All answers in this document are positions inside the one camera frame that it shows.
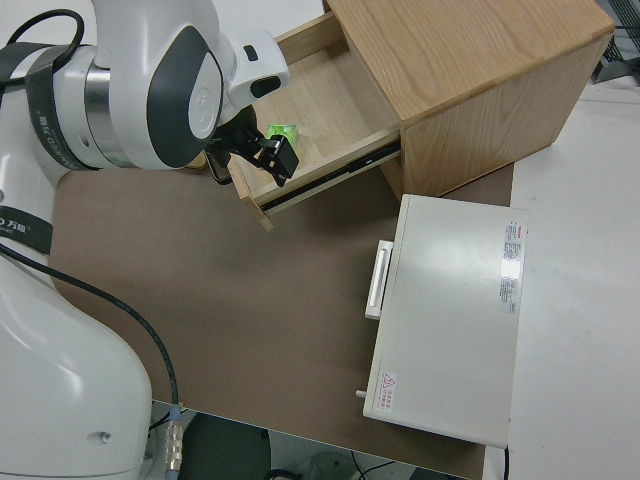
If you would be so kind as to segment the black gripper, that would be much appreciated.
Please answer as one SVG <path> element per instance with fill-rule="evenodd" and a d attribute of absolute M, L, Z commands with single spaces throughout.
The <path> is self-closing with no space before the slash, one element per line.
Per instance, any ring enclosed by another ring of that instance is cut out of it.
<path fill-rule="evenodd" d="M 269 173 L 278 187 L 291 179 L 299 159 L 288 138 L 274 135 L 260 138 L 254 109 L 242 109 L 228 122 L 218 126 L 208 143 L 208 151 L 218 160 L 229 160 L 232 154 L 256 154 L 253 165 Z"/>

